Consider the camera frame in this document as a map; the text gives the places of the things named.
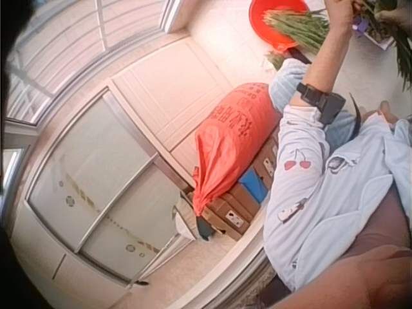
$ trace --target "wrist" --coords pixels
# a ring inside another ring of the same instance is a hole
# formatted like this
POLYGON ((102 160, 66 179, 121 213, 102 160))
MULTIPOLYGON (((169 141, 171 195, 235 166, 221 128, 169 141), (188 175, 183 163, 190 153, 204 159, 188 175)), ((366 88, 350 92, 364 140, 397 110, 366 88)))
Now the wrist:
POLYGON ((328 35, 348 40, 352 36, 352 25, 330 28, 328 35))

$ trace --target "blue box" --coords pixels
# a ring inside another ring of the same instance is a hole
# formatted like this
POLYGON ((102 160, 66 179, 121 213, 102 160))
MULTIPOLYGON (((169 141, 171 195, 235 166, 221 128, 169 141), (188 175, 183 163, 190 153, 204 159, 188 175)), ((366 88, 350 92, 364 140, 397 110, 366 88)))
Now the blue box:
POLYGON ((238 182, 245 186, 247 191, 249 191, 259 204, 268 194, 268 189, 265 187, 258 174, 256 174, 255 170, 253 170, 253 167, 249 167, 249 169, 239 178, 238 182))

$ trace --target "brown box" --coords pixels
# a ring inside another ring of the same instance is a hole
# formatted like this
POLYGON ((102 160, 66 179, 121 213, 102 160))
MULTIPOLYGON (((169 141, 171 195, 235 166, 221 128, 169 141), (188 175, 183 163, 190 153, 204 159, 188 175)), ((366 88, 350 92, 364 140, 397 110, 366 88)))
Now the brown box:
POLYGON ((258 213, 260 209, 259 203, 253 198, 253 196, 247 191, 247 189, 241 184, 237 183, 229 191, 231 195, 246 209, 246 211, 252 215, 252 219, 258 213))
POLYGON ((248 221, 240 214, 239 210, 234 209, 231 204, 222 198, 216 198, 212 203, 207 204, 206 208, 241 235, 249 228, 248 221))
POLYGON ((275 128, 274 132, 272 133, 272 136, 275 140, 276 146, 279 147, 279 130, 281 129, 280 124, 277 125, 277 127, 275 128))
POLYGON ((232 209, 237 212, 242 218, 244 218, 247 222, 251 222, 253 220, 253 215, 249 213, 246 208, 237 200, 231 193, 225 193, 220 197, 222 200, 227 201, 232 209))
POLYGON ((252 162, 252 167, 267 189, 270 189, 273 183, 276 169, 276 154, 276 141, 273 136, 270 136, 252 162))
POLYGON ((214 229, 218 230, 222 234, 229 236, 234 240, 239 240, 242 235, 232 228, 229 224, 224 222, 221 218, 218 217, 214 212, 212 212, 209 208, 205 207, 201 214, 207 222, 209 222, 214 229))

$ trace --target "stack of boxes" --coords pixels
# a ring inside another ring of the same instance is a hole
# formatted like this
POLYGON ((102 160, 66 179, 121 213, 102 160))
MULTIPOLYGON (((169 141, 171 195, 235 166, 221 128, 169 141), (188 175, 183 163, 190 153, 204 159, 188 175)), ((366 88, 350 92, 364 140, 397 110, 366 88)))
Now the stack of boxes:
POLYGON ((250 168, 228 192, 209 203, 202 216, 217 231, 239 240, 249 228, 273 182, 278 148, 277 127, 250 168))

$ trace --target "red plastic bowl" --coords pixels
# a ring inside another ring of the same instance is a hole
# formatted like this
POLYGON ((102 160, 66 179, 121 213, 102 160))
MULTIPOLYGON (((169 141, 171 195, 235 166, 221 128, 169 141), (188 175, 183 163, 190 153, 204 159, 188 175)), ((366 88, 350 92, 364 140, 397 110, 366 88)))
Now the red plastic bowl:
POLYGON ((267 10, 305 12, 308 8, 303 0, 253 0, 249 8, 249 21, 258 37, 271 44, 280 53, 297 46, 294 40, 265 24, 263 16, 267 10))

